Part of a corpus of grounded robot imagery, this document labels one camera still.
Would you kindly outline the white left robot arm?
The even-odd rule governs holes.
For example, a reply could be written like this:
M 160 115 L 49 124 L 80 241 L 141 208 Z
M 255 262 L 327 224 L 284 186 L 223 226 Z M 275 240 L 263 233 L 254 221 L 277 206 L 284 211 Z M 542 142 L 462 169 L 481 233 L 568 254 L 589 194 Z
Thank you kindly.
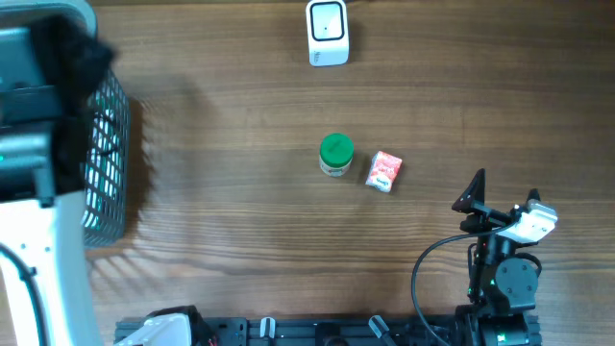
M 131 131 L 92 15 L 1 20 L 1 272 L 21 345 L 98 345 L 86 250 L 120 238 Z

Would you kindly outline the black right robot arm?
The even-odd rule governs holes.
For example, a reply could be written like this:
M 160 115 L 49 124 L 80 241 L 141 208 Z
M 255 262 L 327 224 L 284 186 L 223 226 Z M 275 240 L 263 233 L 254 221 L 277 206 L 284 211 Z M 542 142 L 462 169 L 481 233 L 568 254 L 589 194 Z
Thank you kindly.
M 529 191 L 526 203 L 507 212 L 485 205 L 485 170 L 477 171 L 471 183 L 453 203 L 464 213 L 460 230 L 477 239 L 470 252 L 470 303 L 455 309 L 454 345 L 540 346 L 543 344 L 535 295 L 542 272 L 540 260 L 528 248 L 554 230 L 554 208 Z

